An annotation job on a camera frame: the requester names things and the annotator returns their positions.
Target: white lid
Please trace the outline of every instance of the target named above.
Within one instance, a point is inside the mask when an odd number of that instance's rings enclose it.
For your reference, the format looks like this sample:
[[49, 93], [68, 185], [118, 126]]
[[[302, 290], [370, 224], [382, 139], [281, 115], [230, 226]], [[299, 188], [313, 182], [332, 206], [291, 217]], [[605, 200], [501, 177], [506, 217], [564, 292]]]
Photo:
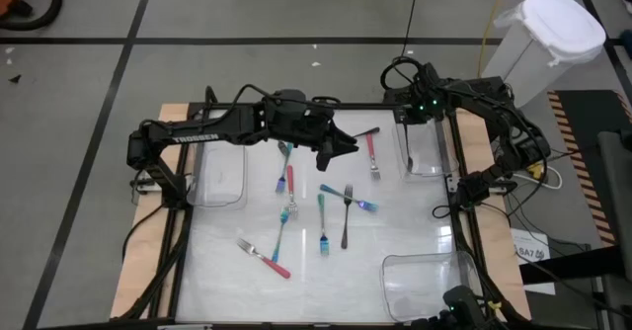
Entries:
[[605, 42], [599, 22], [574, 0], [524, 0], [524, 25], [561, 61], [593, 59]]

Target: yellow cable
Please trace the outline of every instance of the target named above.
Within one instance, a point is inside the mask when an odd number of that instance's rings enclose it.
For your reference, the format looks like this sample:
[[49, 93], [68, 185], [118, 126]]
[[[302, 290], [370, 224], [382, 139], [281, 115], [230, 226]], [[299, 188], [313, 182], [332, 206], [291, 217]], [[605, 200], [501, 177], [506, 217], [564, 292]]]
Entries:
[[490, 28], [492, 27], [492, 22], [494, 22], [494, 17], [496, 16], [496, 10], [500, 5], [501, 0], [496, 0], [494, 3], [494, 7], [492, 8], [492, 13], [490, 13], [490, 20], [487, 22], [487, 27], [485, 28], [485, 33], [483, 33], [483, 42], [481, 42], [481, 52], [478, 55], [478, 69], [476, 70], [476, 76], [481, 78], [481, 66], [483, 65], [483, 57], [485, 56], [485, 42], [487, 42], [487, 35], [490, 32]]

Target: gray floor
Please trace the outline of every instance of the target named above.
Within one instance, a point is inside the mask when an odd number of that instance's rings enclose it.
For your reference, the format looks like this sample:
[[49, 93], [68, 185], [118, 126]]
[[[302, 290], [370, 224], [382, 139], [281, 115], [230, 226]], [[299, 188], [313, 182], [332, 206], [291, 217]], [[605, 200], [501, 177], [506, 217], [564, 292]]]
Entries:
[[[34, 0], [43, 3], [46, 0]], [[65, 0], [51, 27], [8, 37], [120, 38], [140, 0]], [[415, 38], [480, 38], [494, 0], [417, 0]], [[504, 0], [500, 10], [521, 0]], [[612, 37], [632, 25], [620, 0], [593, 0]], [[149, 0], [140, 38], [403, 37], [411, 0]], [[504, 30], [492, 31], [501, 38]], [[97, 116], [119, 61], [120, 44], [0, 44], [0, 327], [20, 328], [66, 209]], [[401, 50], [388, 44], [136, 45], [86, 185], [39, 326], [106, 320], [120, 269], [120, 247], [134, 206], [124, 164], [127, 135], [164, 103], [199, 101], [210, 84], [221, 101], [245, 83], [293, 87], [347, 102], [378, 102], [379, 74]], [[439, 74], [471, 78], [477, 45], [411, 45]], [[494, 52], [488, 46], [487, 59]], [[632, 63], [617, 54], [628, 74]], [[8, 78], [22, 74], [19, 84]], [[605, 53], [573, 67], [551, 88], [615, 89]], [[257, 99], [248, 96], [246, 100]], [[561, 135], [545, 95], [524, 107], [554, 148]], [[598, 245], [590, 212], [568, 160], [554, 166], [561, 191], [525, 206], [551, 235]], [[528, 192], [520, 190], [518, 197]]]

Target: white cable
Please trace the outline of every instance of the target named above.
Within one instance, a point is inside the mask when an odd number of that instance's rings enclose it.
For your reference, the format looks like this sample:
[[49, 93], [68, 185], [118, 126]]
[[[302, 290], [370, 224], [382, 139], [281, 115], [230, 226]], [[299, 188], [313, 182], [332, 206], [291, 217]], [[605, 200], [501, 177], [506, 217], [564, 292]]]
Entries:
[[[560, 175], [560, 172], [558, 172], [555, 168], [553, 168], [551, 166], [549, 166], [548, 168], [549, 168], [550, 171], [552, 171], [553, 173], [555, 173], [557, 175], [557, 179], [558, 179], [558, 181], [560, 181], [560, 183], [557, 186], [551, 186], [551, 185], [547, 185], [546, 183], [542, 183], [542, 187], [550, 189], [550, 190], [557, 191], [557, 190], [562, 188], [562, 185], [563, 185], [562, 176]], [[521, 175], [519, 173], [515, 173], [515, 174], [513, 174], [513, 176], [514, 177], [518, 177], [520, 179], [523, 179], [525, 181], [529, 181], [529, 182], [533, 182], [533, 183], [540, 183], [540, 181], [534, 180], [531, 177], [527, 177], [527, 176]]]

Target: black floor line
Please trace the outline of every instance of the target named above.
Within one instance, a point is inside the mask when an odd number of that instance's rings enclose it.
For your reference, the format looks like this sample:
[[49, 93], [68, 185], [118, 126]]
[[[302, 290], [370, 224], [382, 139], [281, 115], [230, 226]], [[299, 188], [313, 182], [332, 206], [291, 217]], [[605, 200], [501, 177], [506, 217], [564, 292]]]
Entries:
[[[502, 39], [487, 39], [488, 45], [498, 45]], [[479, 45], [482, 38], [408, 38], [408, 44]], [[250, 44], [404, 44], [404, 38], [139, 38], [136, 44], [186, 45], [250, 45]]]
[[[502, 39], [487, 39], [498, 45]], [[482, 38], [408, 38], [409, 44], [479, 45]], [[126, 44], [123, 38], [0, 38], [0, 44]], [[403, 44], [404, 38], [134, 38], [133, 44], [251, 45], [251, 44]]]
[[48, 255], [48, 260], [46, 261], [41, 278], [39, 279], [38, 287], [31, 302], [31, 306], [29, 307], [29, 312], [27, 313], [23, 329], [36, 329], [38, 327], [38, 323], [40, 322], [41, 313], [43, 312], [46, 299], [48, 298], [48, 293], [50, 292], [50, 287], [52, 286], [55, 274], [57, 273], [59, 262], [61, 261], [64, 248], [66, 247], [68, 237], [70, 236], [72, 224], [74, 223], [75, 216], [77, 215], [81, 198], [83, 197], [83, 193], [86, 189], [86, 184], [88, 183], [88, 178], [90, 177], [90, 172], [92, 171], [97, 151], [99, 150], [99, 145], [101, 144], [101, 139], [103, 138], [106, 124], [108, 122], [108, 118], [110, 117], [110, 112], [112, 111], [112, 106], [115, 98], [117, 97], [120, 81], [125, 72], [127, 62], [129, 61], [129, 55], [131, 54], [131, 49], [133, 47], [132, 39], [138, 34], [138, 29], [140, 28], [140, 23], [145, 13], [145, 9], [147, 8], [148, 1], [149, 0], [140, 0], [136, 9], [134, 19], [127, 34], [126, 43], [121, 50], [120, 57], [118, 58], [117, 67], [115, 68], [112, 81], [110, 82], [108, 93], [106, 94], [103, 106], [99, 112], [99, 117], [97, 118], [95, 129], [92, 133], [92, 137], [90, 138], [88, 149], [83, 158], [83, 162], [81, 163], [81, 168], [79, 169], [79, 175], [75, 181], [72, 194], [68, 200], [68, 205], [66, 206], [66, 210], [63, 218], [61, 219], [61, 224], [57, 230], [50, 254]]
[[0, 38], [0, 44], [125, 44], [126, 38]]
[[[584, 2], [584, 6], [586, 7], [586, 10], [588, 10], [588, 12], [591, 13], [591, 15], [593, 15], [594, 18], [603, 27], [603, 22], [601, 21], [601, 18], [599, 17], [599, 14], [596, 11], [596, 7], [594, 6], [593, 0], [582, 0], [582, 1]], [[605, 37], [606, 37], [606, 42], [603, 45], [603, 48], [605, 49], [605, 53], [607, 54], [608, 59], [610, 60], [610, 63], [612, 64], [612, 68], [614, 68], [614, 73], [616, 74], [616, 77], [618, 78], [619, 83], [621, 84], [621, 87], [623, 88], [623, 92], [628, 97], [628, 101], [632, 102], [632, 83], [630, 83], [630, 79], [628, 78], [628, 75], [625, 71], [625, 67], [621, 63], [621, 59], [619, 58], [619, 55], [616, 54], [616, 49], [614, 49], [615, 44], [617, 42], [621, 44], [621, 40], [612, 40], [608, 36], [608, 33], [605, 33]]]

